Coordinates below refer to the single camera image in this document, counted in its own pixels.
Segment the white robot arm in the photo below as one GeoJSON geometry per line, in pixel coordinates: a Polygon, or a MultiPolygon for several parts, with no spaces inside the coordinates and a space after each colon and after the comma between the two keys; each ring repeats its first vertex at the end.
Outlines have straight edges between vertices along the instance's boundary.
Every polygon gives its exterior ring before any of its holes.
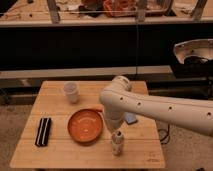
{"type": "Polygon", "coordinates": [[[110,132],[118,130],[124,113],[142,115],[213,137],[213,101],[134,93],[125,76],[116,76],[99,94],[110,132]]]}

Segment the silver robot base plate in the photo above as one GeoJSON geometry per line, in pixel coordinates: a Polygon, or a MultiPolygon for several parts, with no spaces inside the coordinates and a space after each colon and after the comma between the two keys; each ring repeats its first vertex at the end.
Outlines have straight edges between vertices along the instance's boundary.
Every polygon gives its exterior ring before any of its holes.
{"type": "Polygon", "coordinates": [[[213,60],[213,39],[193,39],[177,43],[173,47],[173,53],[180,64],[192,56],[213,60]]]}

